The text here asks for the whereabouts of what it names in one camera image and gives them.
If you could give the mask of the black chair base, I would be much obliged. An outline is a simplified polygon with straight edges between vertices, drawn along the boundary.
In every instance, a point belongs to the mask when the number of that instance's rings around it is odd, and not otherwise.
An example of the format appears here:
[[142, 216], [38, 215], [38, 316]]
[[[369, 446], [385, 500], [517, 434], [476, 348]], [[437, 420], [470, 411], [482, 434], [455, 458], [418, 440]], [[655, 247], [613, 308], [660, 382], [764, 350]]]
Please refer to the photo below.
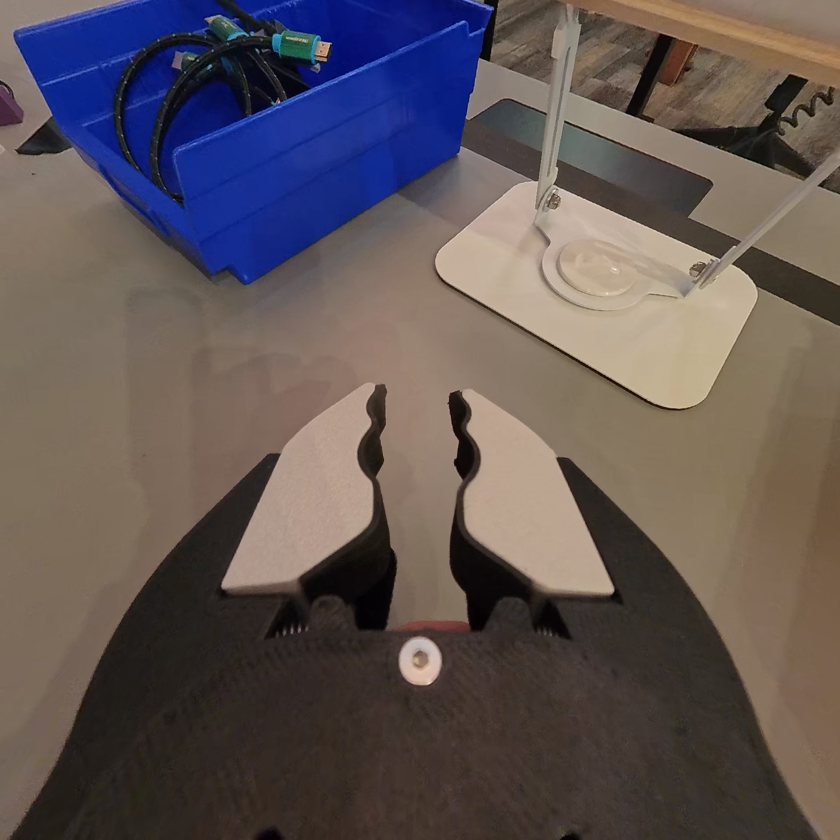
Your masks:
[[764, 103], [768, 114], [758, 125], [748, 127], [676, 129], [692, 140], [735, 154], [772, 170], [782, 169], [801, 178], [810, 176], [816, 167], [784, 140], [785, 127], [797, 128], [799, 117], [812, 118], [818, 102], [827, 106], [834, 103], [835, 88], [818, 90], [809, 100], [795, 106], [791, 115], [785, 110], [792, 104], [807, 84], [807, 79], [789, 75], [770, 94]]

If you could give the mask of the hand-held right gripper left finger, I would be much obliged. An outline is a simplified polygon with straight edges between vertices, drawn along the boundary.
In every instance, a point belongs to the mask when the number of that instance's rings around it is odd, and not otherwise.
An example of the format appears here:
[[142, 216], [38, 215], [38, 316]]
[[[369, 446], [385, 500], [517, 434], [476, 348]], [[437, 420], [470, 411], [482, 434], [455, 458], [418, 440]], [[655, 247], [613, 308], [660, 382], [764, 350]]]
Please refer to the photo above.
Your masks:
[[284, 595], [302, 612], [334, 595], [360, 629], [386, 628], [396, 555], [378, 480], [385, 402], [384, 384], [362, 384], [287, 441], [224, 574], [225, 595]]

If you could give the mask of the blue plastic bin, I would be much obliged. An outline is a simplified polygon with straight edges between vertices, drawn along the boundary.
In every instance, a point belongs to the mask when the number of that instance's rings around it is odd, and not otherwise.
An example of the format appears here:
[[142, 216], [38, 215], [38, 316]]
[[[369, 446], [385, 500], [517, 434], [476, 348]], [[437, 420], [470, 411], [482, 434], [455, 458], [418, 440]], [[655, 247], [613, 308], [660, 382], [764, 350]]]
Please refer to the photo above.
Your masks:
[[156, 40], [208, 33], [236, 14], [219, 2], [120, 2], [20, 28], [14, 40], [59, 129], [123, 204], [208, 275], [264, 276], [405, 185], [454, 158], [492, 6], [480, 2], [237, 2], [255, 18], [332, 44], [321, 70], [283, 80], [288, 99], [211, 80], [178, 113], [153, 183], [154, 124], [174, 87], [174, 45], [126, 91], [120, 78]]

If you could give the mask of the black table leg frame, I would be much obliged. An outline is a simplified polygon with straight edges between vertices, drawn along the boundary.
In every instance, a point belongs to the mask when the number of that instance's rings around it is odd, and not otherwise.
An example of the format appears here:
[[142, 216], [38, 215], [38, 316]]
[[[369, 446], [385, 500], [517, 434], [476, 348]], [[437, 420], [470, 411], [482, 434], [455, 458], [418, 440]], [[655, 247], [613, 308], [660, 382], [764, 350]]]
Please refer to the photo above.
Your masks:
[[651, 99], [655, 87], [660, 79], [662, 70], [667, 63], [676, 38], [665, 34], [659, 34], [650, 51], [646, 64], [641, 72], [633, 95], [626, 106], [625, 113], [635, 118], [641, 118]]

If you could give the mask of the white metal stand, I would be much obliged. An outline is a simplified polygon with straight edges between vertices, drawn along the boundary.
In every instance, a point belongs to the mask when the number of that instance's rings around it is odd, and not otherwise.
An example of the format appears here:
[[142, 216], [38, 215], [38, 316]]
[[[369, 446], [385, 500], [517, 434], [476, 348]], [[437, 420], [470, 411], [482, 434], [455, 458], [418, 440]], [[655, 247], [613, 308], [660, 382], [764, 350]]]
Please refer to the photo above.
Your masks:
[[435, 268], [448, 286], [648, 403], [691, 408], [758, 299], [736, 261], [837, 170], [838, 150], [721, 257], [561, 189], [581, 9], [565, 7], [564, 21], [560, 10], [538, 180], [491, 204], [438, 251]]

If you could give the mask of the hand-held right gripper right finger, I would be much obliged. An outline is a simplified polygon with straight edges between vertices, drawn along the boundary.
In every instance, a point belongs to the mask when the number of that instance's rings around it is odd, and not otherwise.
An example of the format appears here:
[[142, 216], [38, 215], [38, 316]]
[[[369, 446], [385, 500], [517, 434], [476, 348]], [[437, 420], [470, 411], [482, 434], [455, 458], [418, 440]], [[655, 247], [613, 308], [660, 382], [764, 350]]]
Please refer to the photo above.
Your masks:
[[560, 458], [528, 425], [473, 389], [451, 392], [460, 479], [449, 567], [465, 595], [469, 627], [516, 599], [533, 626], [559, 600], [610, 602], [616, 585]]

